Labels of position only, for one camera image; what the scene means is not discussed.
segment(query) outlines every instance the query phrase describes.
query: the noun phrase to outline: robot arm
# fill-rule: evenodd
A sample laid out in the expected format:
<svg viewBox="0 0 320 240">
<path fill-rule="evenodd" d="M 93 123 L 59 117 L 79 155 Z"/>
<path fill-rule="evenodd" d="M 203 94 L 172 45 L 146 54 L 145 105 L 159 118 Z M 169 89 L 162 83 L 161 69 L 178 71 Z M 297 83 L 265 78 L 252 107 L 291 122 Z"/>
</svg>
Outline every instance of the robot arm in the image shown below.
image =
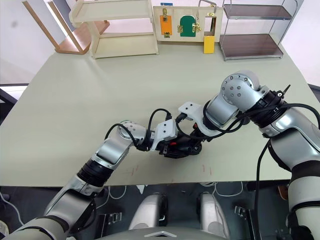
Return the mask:
<svg viewBox="0 0 320 240">
<path fill-rule="evenodd" d="M 146 129 L 132 121 L 117 124 L 116 134 L 105 139 L 89 161 L 56 194 L 38 217 L 17 229 L 7 237 L 13 239 L 65 240 L 69 232 L 78 232 L 95 212 L 94 198 L 126 157 L 129 148 L 152 144 L 152 137 L 146 139 Z"/>
<path fill-rule="evenodd" d="M 195 155 L 201 142 L 222 133 L 237 114 L 247 115 L 269 138 L 268 149 L 280 167 L 291 171 L 288 227 L 294 240 L 320 239 L 320 130 L 295 108 L 288 108 L 284 93 L 260 86 L 249 71 L 228 76 L 220 93 L 204 106 L 186 102 L 179 108 L 183 119 L 195 121 L 190 136 L 177 131 L 172 119 L 158 124 L 155 132 L 134 122 L 124 122 L 132 136 L 118 128 L 107 138 L 81 170 L 50 202 L 44 216 L 33 219 L 7 239 L 63 240 L 71 231 L 81 230 L 95 210 L 94 197 L 133 145 L 159 150 L 169 158 Z"/>
<path fill-rule="evenodd" d="M 213 137 L 238 112 L 248 115 L 278 165 L 290 172 L 290 215 L 287 224 L 294 240 L 320 239 L 320 130 L 296 108 L 287 107 L 284 92 L 260 86 L 249 71 L 228 76 L 220 93 L 204 106 L 186 102 L 179 108 Z"/>
</svg>

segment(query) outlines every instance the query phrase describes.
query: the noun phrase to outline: wooden stand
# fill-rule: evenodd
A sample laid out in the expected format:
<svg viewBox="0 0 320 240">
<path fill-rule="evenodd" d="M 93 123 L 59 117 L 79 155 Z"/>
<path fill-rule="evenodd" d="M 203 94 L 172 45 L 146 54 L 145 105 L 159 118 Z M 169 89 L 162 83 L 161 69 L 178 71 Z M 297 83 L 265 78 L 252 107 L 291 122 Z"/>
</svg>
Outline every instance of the wooden stand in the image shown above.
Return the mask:
<svg viewBox="0 0 320 240">
<path fill-rule="evenodd" d="M 69 17 L 75 27 L 87 23 L 91 33 L 90 53 L 93 58 L 158 54 L 150 0 L 78 0 Z M 93 21 L 141 18 L 150 19 L 152 32 L 101 34 L 93 23 Z"/>
<path fill-rule="evenodd" d="M 36 21 L 36 23 L 39 25 L 39 27 L 41 28 L 43 33 L 46 35 L 46 37 L 53 44 L 55 51 L 57 53 L 83 55 L 89 50 L 89 47 L 91 44 L 91 35 L 88 29 L 88 26 L 86 24 L 84 23 L 80 24 L 77 29 L 75 29 L 74 31 L 71 31 L 68 25 L 66 24 L 65 20 L 61 16 L 54 2 L 49 1 L 48 4 L 50 8 L 54 12 L 56 17 L 60 21 L 60 23 L 62 24 L 65 31 L 68 33 L 68 36 L 65 38 L 65 40 L 62 41 L 60 44 L 58 44 L 55 41 L 55 39 L 52 37 L 52 35 L 49 33 L 45 25 L 42 23 L 40 18 L 37 16 L 35 11 L 32 9 L 28 1 L 23 1 L 22 3 L 25 6 L 25 8 L 29 11 L 33 19 Z M 110 25 L 108 21 L 96 21 L 94 22 L 94 24 L 100 34 L 102 34 Z"/>
</svg>

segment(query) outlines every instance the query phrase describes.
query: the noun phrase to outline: cable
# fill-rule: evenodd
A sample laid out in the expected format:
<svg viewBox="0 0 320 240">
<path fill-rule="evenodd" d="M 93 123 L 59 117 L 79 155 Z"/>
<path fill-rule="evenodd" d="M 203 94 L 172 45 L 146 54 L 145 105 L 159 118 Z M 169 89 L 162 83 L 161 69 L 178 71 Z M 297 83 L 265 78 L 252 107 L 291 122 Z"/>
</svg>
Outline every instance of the cable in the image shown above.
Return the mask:
<svg viewBox="0 0 320 240">
<path fill-rule="evenodd" d="M 13 207 L 13 209 L 16 211 L 16 214 L 18 215 L 18 220 L 19 220 L 19 223 L 23 226 L 25 225 L 22 220 L 21 220 L 21 217 L 20 217 L 20 212 L 18 210 L 18 208 L 16 208 L 15 205 L 13 205 L 11 202 L 8 202 L 7 200 L 5 200 L 4 196 L 2 196 L 2 193 L 0 192 L 0 197 L 2 199 L 2 201 L 4 201 L 6 204 L 9 204 L 11 207 Z"/>
<path fill-rule="evenodd" d="M 240 192 L 235 193 L 235 194 L 230 194 L 230 195 L 220 194 L 220 193 L 218 192 L 217 185 L 214 186 L 214 190 L 213 190 L 213 191 L 216 192 L 216 194 L 217 194 L 218 196 L 221 196 L 221 197 L 235 197 L 235 196 L 238 196 L 238 195 L 242 194 L 242 192 L 244 191 L 244 184 L 243 184 L 243 182 L 241 181 L 241 190 L 240 190 Z"/>
<path fill-rule="evenodd" d="M 128 128 L 126 128 L 125 126 L 123 126 L 121 123 L 113 124 L 113 125 L 110 127 L 110 129 L 108 130 L 108 132 L 106 133 L 104 139 L 106 140 L 106 139 L 109 137 L 111 131 L 112 131 L 116 126 L 119 126 L 119 127 L 123 128 L 123 129 L 129 134 L 129 136 L 130 136 L 130 138 L 131 138 L 131 140 L 132 140 L 132 142 L 133 142 L 133 145 L 134 145 L 136 148 L 138 148 L 138 144 L 137 144 L 137 142 L 136 142 L 136 139 L 135 139 L 134 136 L 132 135 L 132 133 L 128 130 Z"/>
<path fill-rule="evenodd" d="M 209 187 L 212 187 L 212 186 L 216 185 L 217 182 L 215 182 L 215 181 L 212 181 L 212 182 L 211 181 L 207 181 L 207 182 L 199 182 L 199 184 L 201 186 L 205 187 L 205 188 L 209 188 Z"/>
<path fill-rule="evenodd" d="M 233 121 L 226 130 L 230 130 L 237 122 L 239 122 L 239 125 L 237 127 L 235 127 L 233 130 L 233 132 L 237 131 L 239 128 L 241 128 L 241 126 L 243 125 L 244 121 L 245 121 L 245 117 L 241 118 L 241 119 L 237 119 L 236 121 Z M 219 133 L 215 136 L 190 136 L 188 134 L 186 134 L 185 132 L 183 132 L 179 126 L 179 122 L 178 121 L 175 121 L 175 125 L 176 125 L 176 128 L 179 130 L 179 132 L 184 135 L 185 137 L 187 138 L 190 138 L 190 139 L 195 139 L 195 140 L 212 140 L 212 139 L 216 139 L 216 138 L 219 138 L 221 137 L 222 135 L 225 134 L 225 132 L 222 132 L 222 133 Z"/>
<path fill-rule="evenodd" d="M 112 199 L 114 199 L 114 200 L 118 200 L 118 199 L 123 198 L 124 195 L 126 194 L 126 191 L 127 191 L 127 186 L 124 186 L 124 192 L 121 194 L 121 196 L 119 196 L 119 197 L 114 197 L 114 196 L 111 195 L 111 187 L 108 186 L 108 196 L 106 197 L 105 202 L 102 203 L 101 205 L 97 206 L 96 209 L 99 209 L 99 208 L 103 207 L 104 205 L 106 205 L 107 202 L 108 202 L 108 200 L 109 200 L 109 198 L 112 198 Z"/>
<path fill-rule="evenodd" d="M 148 136 L 146 137 L 146 143 L 148 144 L 149 140 L 150 140 L 150 137 L 151 137 L 151 123 L 152 123 L 152 120 L 154 118 L 154 115 L 159 112 L 159 111 L 163 111 L 166 113 L 166 117 L 165 117 L 165 120 L 169 120 L 171 119 L 171 113 L 167 110 L 167 109 L 164 109 L 164 108 L 158 108 L 156 110 L 153 111 L 153 113 L 151 113 L 151 116 L 149 118 L 149 123 L 148 123 L 148 128 L 146 130 L 146 133 L 148 134 Z"/>
<path fill-rule="evenodd" d="M 123 196 L 126 194 L 126 191 L 127 191 L 127 186 L 124 186 L 124 192 L 122 193 L 122 195 L 119 196 L 119 197 L 114 197 L 114 196 L 111 195 L 111 187 L 109 186 L 108 188 L 109 188 L 110 198 L 115 199 L 115 200 L 123 198 Z"/>
<path fill-rule="evenodd" d="M 259 217 L 258 217 L 258 201 L 259 201 L 259 188 L 260 188 L 260 164 L 261 160 L 268 148 L 269 141 L 264 146 L 256 166 L 256 182 L 255 182 L 255 195 L 254 195 L 254 224 L 255 224 L 255 234 L 256 236 L 260 236 L 260 228 L 259 228 Z"/>
<path fill-rule="evenodd" d="M 289 109 L 289 108 L 304 108 L 310 110 L 316 117 L 317 122 L 318 122 L 318 127 L 320 127 L 320 114 L 318 111 L 313 108 L 312 106 L 302 104 L 302 103 L 287 103 L 283 105 L 273 105 L 273 106 L 266 106 L 264 108 L 256 109 L 256 110 L 251 110 L 247 111 L 245 113 L 241 113 L 235 121 L 240 121 L 243 118 L 264 112 L 264 111 L 270 111 L 270 110 L 275 110 L 275 109 Z"/>
<path fill-rule="evenodd" d="M 101 205 L 97 206 L 96 209 L 99 209 L 99 208 L 103 207 L 104 205 L 106 205 L 109 200 L 109 197 L 110 197 L 110 191 L 108 190 L 108 196 L 106 197 L 105 202 L 102 203 Z"/>
</svg>

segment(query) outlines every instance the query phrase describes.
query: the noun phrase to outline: black cable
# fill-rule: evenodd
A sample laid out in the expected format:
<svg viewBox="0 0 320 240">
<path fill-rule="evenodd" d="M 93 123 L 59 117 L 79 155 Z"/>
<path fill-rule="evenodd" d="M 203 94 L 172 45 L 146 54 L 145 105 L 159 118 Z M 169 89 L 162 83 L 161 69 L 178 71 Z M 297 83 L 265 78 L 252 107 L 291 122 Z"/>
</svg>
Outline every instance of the black cable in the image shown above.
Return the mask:
<svg viewBox="0 0 320 240">
<path fill-rule="evenodd" d="M 264 108 L 247 111 L 245 113 L 241 113 L 238 116 L 238 119 L 246 118 L 246 117 L 249 117 L 249 116 L 264 112 L 264 111 L 270 111 L 270 110 L 275 110 L 275 109 L 289 109 L 289 108 L 305 108 L 305 109 L 310 110 L 315 115 L 315 117 L 317 119 L 317 122 L 318 122 L 318 127 L 320 127 L 320 114 L 318 113 L 318 111 L 315 108 L 313 108 L 312 106 L 309 106 L 309 105 L 306 105 L 306 104 L 302 104 L 302 103 L 286 103 L 286 104 L 283 104 L 283 105 L 267 106 L 267 107 L 264 107 Z"/>
<path fill-rule="evenodd" d="M 152 123 L 152 120 L 153 120 L 153 118 L 154 118 L 154 115 L 155 115 L 157 112 L 159 112 L 159 111 L 163 111 L 163 112 L 166 113 L 165 120 L 169 120 L 169 119 L 172 118 L 172 117 L 171 117 L 171 113 L 170 113 L 167 109 L 158 108 L 158 109 L 154 110 L 153 113 L 151 114 L 150 118 L 149 118 L 148 128 L 147 128 L 147 130 L 146 130 L 146 133 L 147 133 L 146 143 L 149 142 L 150 137 L 151 137 L 151 132 L 150 132 L 150 130 L 151 130 L 151 123 Z"/>
<path fill-rule="evenodd" d="M 264 146 L 256 166 L 256 182 L 255 182 L 255 195 L 254 195 L 254 225 L 255 225 L 255 235 L 260 239 L 260 228 L 259 228 L 259 217 L 258 217 L 258 201 L 259 201 L 259 188 L 260 188 L 260 164 L 261 160 L 268 148 L 269 142 Z"/>
<path fill-rule="evenodd" d="M 235 131 L 237 131 L 239 128 L 241 128 L 241 126 L 243 125 L 245 119 L 244 119 L 244 118 L 243 118 L 243 119 L 239 119 L 239 121 L 240 121 L 239 125 L 238 125 L 236 128 L 232 129 L 232 133 L 235 132 Z M 232 123 L 228 126 L 228 128 L 227 128 L 226 130 L 227 130 L 227 131 L 230 131 L 231 128 L 232 128 L 237 122 L 239 122 L 239 121 L 234 121 L 234 122 L 232 122 Z M 175 125 L 176 125 L 176 128 L 178 129 L 178 131 L 179 131 L 182 135 L 184 135 L 184 136 L 187 137 L 187 138 L 195 139 L 195 140 L 212 140 L 212 139 L 219 138 L 219 137 L 221 137 L 222 135 L 225 134 L 225 132 L 222 132 L 222 133 L 219 133 L 219 134 L 217 134 L 217 135 L 215 135 L 215 136 L 190 136 L 190 135 L 186 134 L 185 132 L 183 132 L 183 131 L 181 130 L 178 121 L 175 122 Z"/>
<path fill-rule="evenodd" d="M 136 142 L 136 139 L 134 138 L 134 136 L 132 135 L 132 133 L 128 130 L 128 128 L 126 128 L 125 126 L 123 126 L 121 123 L 116 123 L 116 124 L 112 125 L 112 127 L 110 127 L 110 129 L 109 129 L 108 132 L 106 133 L 106 135 L 105 135 L 105 137 L 104 137 L 104 140 L 106 140 L 106 139 L 109 137 L 111 131 L 112 131 L 115 127 L 117 127 L 117 126 L 123 128 L 123 129 L 129 134 L 129 136 L 130 136 L 130 138 L 131 138 L 131 140 L 132 140 L 132 142 L 133 142 L 133 145 L 137 148 L 137 147 L 138 147 L 138 144 L 137 144 L 137 142 Z"/>
</svg>

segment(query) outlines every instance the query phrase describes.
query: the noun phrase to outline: door hinge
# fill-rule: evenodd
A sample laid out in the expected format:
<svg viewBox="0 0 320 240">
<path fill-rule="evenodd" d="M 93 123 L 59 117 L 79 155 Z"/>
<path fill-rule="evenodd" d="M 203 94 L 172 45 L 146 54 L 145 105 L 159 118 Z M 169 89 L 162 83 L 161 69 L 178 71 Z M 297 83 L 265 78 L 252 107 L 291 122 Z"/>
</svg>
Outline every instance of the door hinge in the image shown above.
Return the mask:
<svg viewBox="0 0 320 240">
<path fill-rule="evenodd" d="M 184 32 L 184 26 L 182 26 L 182 25 L 178 25 L 177 26 L 177 28 L 178 28 L 178 33 L 183 33 Z"/>
</svg>

